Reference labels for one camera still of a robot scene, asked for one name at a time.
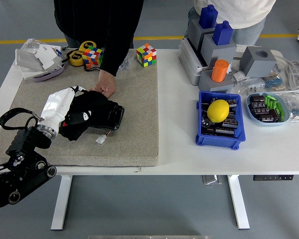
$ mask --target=blue plastic bin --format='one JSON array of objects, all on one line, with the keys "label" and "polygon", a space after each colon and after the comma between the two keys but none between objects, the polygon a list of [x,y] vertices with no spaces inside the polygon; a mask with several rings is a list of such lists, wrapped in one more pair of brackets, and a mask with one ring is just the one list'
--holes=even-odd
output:
[{"label": "blue plastic bin", "polygon": [[[238,128],[234,131],[233,137],[225,136],[214,136],[214,135],[205,135],[201,133],[201,121],[202,121],[202,102],[210,102],[212,98],[217,98],[219,100],[236,100],[236,121],[238,122]],[[196,136],[196,144],[199,146],[212,145],[218,147],[227,147],[233,150],[239,149],[239,144],[246,140],[244,122],[243,122],[243,113],[242,113],[242,104],[240,95],[236,94],[226,94],[219,92],[210,92],[210,91],[200,91],[199,92],[199,102],[197,102],[198,109],[198,133]]]}]

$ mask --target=white robotic hand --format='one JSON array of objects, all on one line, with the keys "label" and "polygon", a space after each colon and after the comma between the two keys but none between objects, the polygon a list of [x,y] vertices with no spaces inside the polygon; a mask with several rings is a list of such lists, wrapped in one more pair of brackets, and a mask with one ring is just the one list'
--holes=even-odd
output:
[{"label": "white robotic hand", "polygon": [[42,120],[38,123],[37,129],[50,139],[55,138],[59,133],[60,123],[64,121],[65,116],[70,109],[73,98],[77,92],[83,90],[85,89],[76,86],[51,94],[45,103],[41,113]]}]

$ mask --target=rubik's cube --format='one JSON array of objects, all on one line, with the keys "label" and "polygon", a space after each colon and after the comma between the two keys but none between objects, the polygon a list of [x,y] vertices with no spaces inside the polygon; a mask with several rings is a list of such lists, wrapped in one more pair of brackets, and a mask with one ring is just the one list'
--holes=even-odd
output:
[{"label": "rubik's cube", "polygon": [[156,50],[148,43],[136,49],[138,61],[143,67],[150,66],[156,63]]},{"label": "rubik's cube", "polygon": [[82,57],[86,68],[91,68],[93,65],[99,66],[102,62],[103,51],[99,48],[90,46],[83,53]]}]

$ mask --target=yellow lemon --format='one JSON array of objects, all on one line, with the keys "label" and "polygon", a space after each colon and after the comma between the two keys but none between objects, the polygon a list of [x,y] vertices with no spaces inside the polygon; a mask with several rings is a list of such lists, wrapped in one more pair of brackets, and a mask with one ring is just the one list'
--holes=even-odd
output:
[{"label": "yellow lemon", "polygon": [[210,121],[220,123],[225,120],[229,114],[229,104],[225,100],[215,100],[210,104],[207,110],[207,116]]}]

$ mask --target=blue tray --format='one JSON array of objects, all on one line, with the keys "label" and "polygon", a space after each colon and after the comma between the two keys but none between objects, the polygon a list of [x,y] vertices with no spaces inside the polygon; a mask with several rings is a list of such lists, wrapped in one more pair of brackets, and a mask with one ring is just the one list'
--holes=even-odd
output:
[{"label": "blue tray", "polygon": [[[281,105],[281,107],[283,108],[284,113],[285,113],[284,121],[282,121],[282,122],[276,122],[276,123],[266,123],[266,122],[261,122],[261,121],[259,121],[258,119],[256,119],[256,118],[253,116],[253,114],[250,112],[250,109],[249,109],[249,107],[248,107],[248,105],[250,104],[250,97],[251,97],[251,96],[265,96],[265,95],[270,95],[270,96],[276,98],[276,99],[277,99],[277,102],[280,103],[280,105]],[[290,112],[289,112],[289,110],[288,110],[288,107],[286,106],[286,103],[284,102],[284,100],[283,100],[280,96],[278,96],[278,95],[276,95],[276,94],[274,94],[274,93],[271,93],[271,92],[251,93],[251,94],[246,98],[246,103],[247,103],[247,111],[248,111],[248,113],[249,113],[249,115],[250,115],[250,118],[251,118],[254,122],[256,122],[256,123],[258,123],[258,124],[261,124],[262,126],[279,126],[279,125],[282,125],[283,123],[285,123],[285,122],[287,122],[287,121],[289,120]]]},{"label": "blue tray", "polygon": [[[236,121],[238,122],[238,128],[235,129],[234,131],[235,137],[205,135],[201,133],[201,121],[202,121],[201,103],[205,101],[210,102],[212,98],[217,98],[219,100],[236,100],[237,106],[236,106],[235,116],[236,116]],[[233,150],[239,149],[239,144],[246,140],[240,95],[200,91],[199,102],[197,102],[197,109],[198,109],[198,133],[196,136],[197,145],[199,146],[212,145],[218,147],[227,147]]]}]

